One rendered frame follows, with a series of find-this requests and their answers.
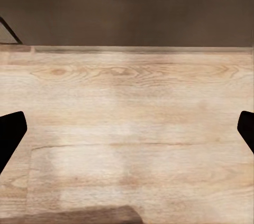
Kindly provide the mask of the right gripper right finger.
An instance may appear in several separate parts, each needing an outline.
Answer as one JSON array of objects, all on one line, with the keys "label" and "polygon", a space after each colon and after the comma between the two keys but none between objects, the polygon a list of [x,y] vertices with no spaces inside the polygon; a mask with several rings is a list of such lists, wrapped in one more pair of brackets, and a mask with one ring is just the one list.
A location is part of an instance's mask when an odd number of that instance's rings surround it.
[{"label": "right gripper right finger", "polygon": [[242,111],[237,130],[254,153],[254,113]]}]

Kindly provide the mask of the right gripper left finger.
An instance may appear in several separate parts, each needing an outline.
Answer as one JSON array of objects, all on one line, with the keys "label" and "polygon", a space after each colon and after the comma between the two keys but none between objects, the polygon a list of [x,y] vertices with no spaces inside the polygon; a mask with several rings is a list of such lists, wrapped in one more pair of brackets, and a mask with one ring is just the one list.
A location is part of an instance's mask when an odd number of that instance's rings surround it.
[{"label": "right gripper left finger", "polygon": [[0,117],[0,174],[28,130],[22,111]]}]

